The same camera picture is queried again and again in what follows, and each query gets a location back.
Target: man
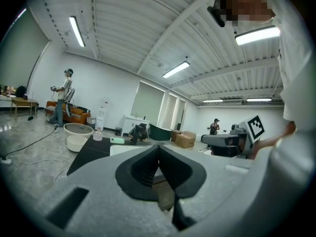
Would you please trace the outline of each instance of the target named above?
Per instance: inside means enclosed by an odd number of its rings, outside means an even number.
[[[216,119],[214,120],[214,123],[212,123],[211,126],[207,128],[207,129],[210,130],[210,131],[209,131],[209,134],[210,134],[210,135],[216,135],[216,134],[217,134],[217,130],[220,129],[220,128],[219,128],[218,121],[219,121],[219,120],[216,118]]]
[[[214,7],[209,11],[221,27],[225,25],[226,18],[235,24],[242,20],[273,20],[273,24],[280,29],[278,60],[284,86],[281,93],[285,103],[283,117],[290,123],[281,135],[257,141],[251,158],[255,158],[261,148],[274,146],[280,138],[293,134],[296,129],[315,129],[315,105],[308,107],[306,102],[299,98],[299,94],[315,96],[315,85],[311,82],[311,77],[315,76],[315,50],[304,33],[307,31],[305,24],[293,4],[288,0],[215,0]],[[300,104],[297,101],[305,104],[305,107],[298,108]]]
[[[61,88],[55,89],[55,92],[58,92],[57,106],[53,115],[48,121],[51,124],[56,124],[57,127],[63,126],[63,104],[65,96],[71,88],[71,76],[73,75],[74,71],[72,69],[67,69],[64,71],[64,73],[66,79],[64,80],[63,86]]]
[[[132,141],[133,138],[134,138],[134,134],[135,134],[135,128],[134,127],[128,134],[128,136],[131,138],[130,140]],[[140,140],[140,141],[147,141],[148,140],[148,131],[146,130],[146,125],[145,124],[140,124],[139,125],[139,132],[141,134],[141,138],[138,138],[137,140]]]

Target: brown box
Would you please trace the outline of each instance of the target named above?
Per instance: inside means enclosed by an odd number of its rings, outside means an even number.
[[[183,133],[177,135],[175,144],[181,148],[191,148],[194,146],[196,139],[197,135],[195,133],[184,131]]]
[[[181,134],[181,133],[182,133],[182,131],[179,131],[179,130],[172,130],[172,132],[171,132],[171,140],[172,140],[172,141],[176,141],[177,135],[178,135],[178,134]]]

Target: plastic bottle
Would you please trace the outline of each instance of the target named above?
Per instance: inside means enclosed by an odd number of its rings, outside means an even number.
[[[98,127],[98,129],[93,134],[93,139],[96,140],[96,141],[101,141],[102,140],[102,133],[101,133],[101,128],[100,127]]]

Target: fluorescent light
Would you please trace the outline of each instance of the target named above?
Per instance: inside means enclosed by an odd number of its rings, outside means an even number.
[[[82,46],[82,47],[85,47],[85,44],[83,42],[81,33],[79,31],[77,18],[75,16],[71,16],[71,17],[69,17],[69,20],[70,20],[71,26],[73,27],[74,33],[75,33],[75,35],[77,37],[77,40],[79,42],[79,45]]]
[[[168,78],[168,77],[174,75],[175,73],[178,73],[179,71],[187,68],[188,66],[190,66],[190,63],[185,61],[185,62],[181,63],[179,66],[177,66],[176,68],[174,68],[173,70],[171,70],[168,73],[164,74],[162,77],[163,78]]]
[[[205,103],[222,103],[222,99],[216,99],[216,100],[203,100]]]
[[[18,15],[18,17],[16,19],[18,19],[19,17],[22,16],[22,14],[26,11],[26,9],[22,10],[22,12]]]
[[[250,31],[248,33],[240,34],[235,37],[238,45],[243,45],[256,40],[263,40],[267,38],[278,37],[280,35],[280,30],[278,27],[269,26],[255,31]]]
[[[247,102],[270,102],[272,98],[248,98]]]

